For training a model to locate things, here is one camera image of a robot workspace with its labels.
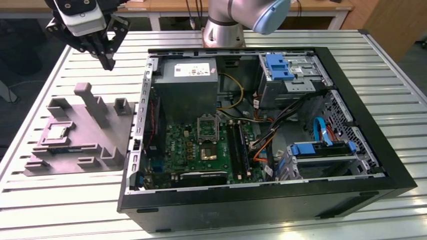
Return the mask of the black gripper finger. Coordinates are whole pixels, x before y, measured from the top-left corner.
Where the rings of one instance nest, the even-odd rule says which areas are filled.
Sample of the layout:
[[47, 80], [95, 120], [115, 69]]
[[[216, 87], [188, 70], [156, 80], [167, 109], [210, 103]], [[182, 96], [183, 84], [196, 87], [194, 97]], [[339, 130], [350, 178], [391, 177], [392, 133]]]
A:
[[[108, 37], [108, 30], [112, 30], [115, 36], [112, 39]], [[116, 61], [114, 55], [119, 50], [119, 47], [124, 41], [124, 38], [130, 31], [130, 21], [126, 17], [110, 15], [110, 21], [106, 30], [102, 32], [102, 50], [99, 55], [99, 61], [104, 70], [111, 71], [115, 67]]]
[[64, 24], [52, 18], [46, 27], [47, 31], [80, 53], [88, 52], [96, 58], [104, 68], [110, 69], [108, 37], [106, 30], [96, 31], [83, 36], [75, 36]]

